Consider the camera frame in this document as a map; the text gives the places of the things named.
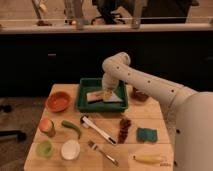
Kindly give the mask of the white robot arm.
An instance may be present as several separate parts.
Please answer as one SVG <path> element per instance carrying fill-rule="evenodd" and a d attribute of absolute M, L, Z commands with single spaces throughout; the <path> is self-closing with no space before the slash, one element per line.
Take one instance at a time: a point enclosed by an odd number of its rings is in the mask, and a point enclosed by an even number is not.
<path fill-rule="evenodd" d="M 102 86 L 113 90 L 122 80 L 176 111 L 173 171 L 213 171 L 213 92 L 199 92 L 130 67 L 125 52 L 102 63 Z"/>

